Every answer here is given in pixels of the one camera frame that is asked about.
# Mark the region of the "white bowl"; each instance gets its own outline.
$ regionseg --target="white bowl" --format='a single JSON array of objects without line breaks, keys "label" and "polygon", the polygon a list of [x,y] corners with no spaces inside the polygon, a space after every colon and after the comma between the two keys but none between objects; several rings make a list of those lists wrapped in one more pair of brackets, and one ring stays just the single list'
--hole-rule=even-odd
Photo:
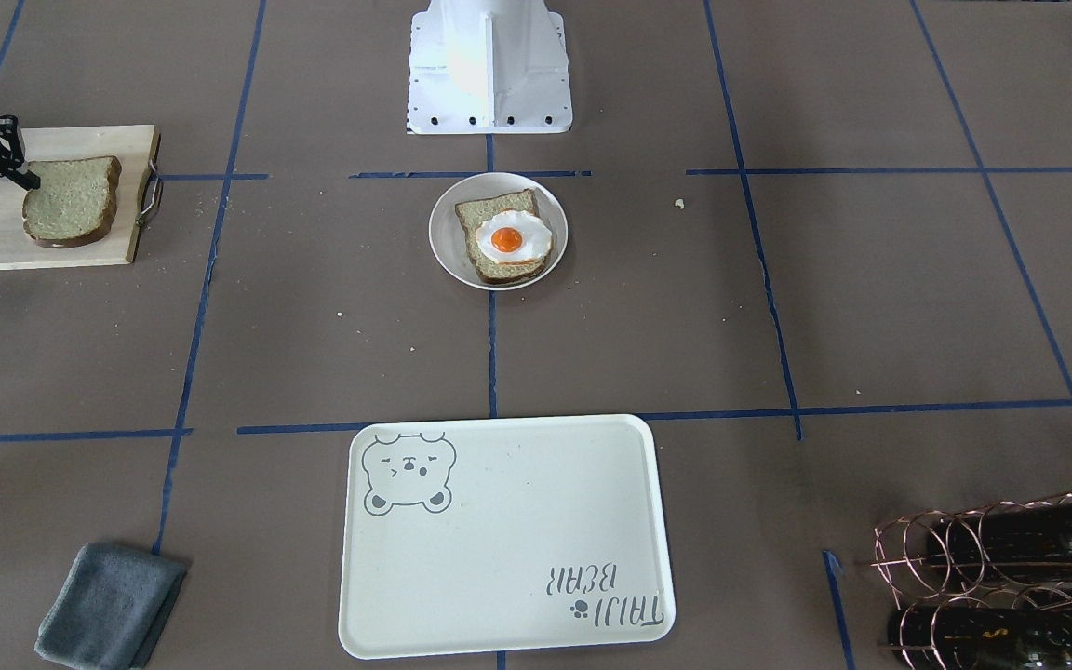
[{"label": "white bowl", "polygon": [[[532,279],[518,281],[515,284],[488,284],[477,276],[470,255],[465,253],[465,234],[462,233],[458,213],[455,212],[455,205],[470,200],[495,198],[495,196],[503,194],[513,194],[516,191],[523,191],[524,188],[531,188],[535,192],[536,209],[539,210],[539,217],[553,232],[552,255],[550,255],[545,270]],[[429,215],[429,244],[433,247],[433,254],[437,256],[437,263],[463,284],[482,288],[486,292],[515,292],[516,288],[523,288],[524,285],[535,284],[541,277],[553,271],[556,264],[561,262],[561,256],[565,255],[565,245],[568,241],[569,221],[565,218],[565,209],[561,207],[561,203],[557,203],[556,198],[548,192],[548,188],[544,188],[539,183],[522,177],[522,175],[509,172],[476,174],[474,177],[467,177],[455,183],[437,199],[437,204],[433,207],[433,214]]]}]

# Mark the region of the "white plastic bracket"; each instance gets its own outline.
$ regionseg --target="white plastic bracket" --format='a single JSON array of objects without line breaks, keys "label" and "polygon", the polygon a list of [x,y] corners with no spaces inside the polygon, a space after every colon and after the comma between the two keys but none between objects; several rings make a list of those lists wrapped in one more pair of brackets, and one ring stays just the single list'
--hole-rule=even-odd
[{"label": "white plastic bracket", "polygon": [[431,0],[413,17],[407,130],[565,132],[574,123],[565,18],[545,0]]}]

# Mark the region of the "fried egg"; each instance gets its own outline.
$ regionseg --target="fried egg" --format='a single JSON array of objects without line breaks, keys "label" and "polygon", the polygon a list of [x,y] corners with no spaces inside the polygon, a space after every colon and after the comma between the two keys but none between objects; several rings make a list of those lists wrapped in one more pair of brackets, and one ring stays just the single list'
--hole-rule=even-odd
[{"label": "fried egg", "polygon": [[553,232],[539,217],[504,209],[479,226],[477,248],[500,265],[535,262],[553,249]]}]

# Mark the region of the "plate with bread and egg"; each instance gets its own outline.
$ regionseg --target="plate with bread and egg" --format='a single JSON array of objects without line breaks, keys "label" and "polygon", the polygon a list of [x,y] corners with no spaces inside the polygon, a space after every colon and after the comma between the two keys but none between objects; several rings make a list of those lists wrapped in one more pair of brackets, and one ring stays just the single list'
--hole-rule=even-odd
[{"label": "plate with bread and egg", "polygon": [[523,175],[473,175],[444,192],[429,217],[437,263],[463,284],[511,292],[561,262],[569,239],[565,209]]}]

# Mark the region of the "wooden cutting board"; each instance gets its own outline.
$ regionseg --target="wooden cutting board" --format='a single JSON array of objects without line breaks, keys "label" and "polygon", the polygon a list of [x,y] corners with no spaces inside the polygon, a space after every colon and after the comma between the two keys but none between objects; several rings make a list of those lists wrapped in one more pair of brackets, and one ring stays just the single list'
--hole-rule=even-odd
[{"label": "wooden cutting board", "polygon": [[0,270],[131,263],[139,237],[136,218],[151,173],[149,161],[160,140],[157,126],[38,128],[23,129],[21,135],[29,161],[118,157],[123,165],[118,179],[118,213],[102,240],[72,250],[48,250],[23,232],[26,191],[0,179]]}]

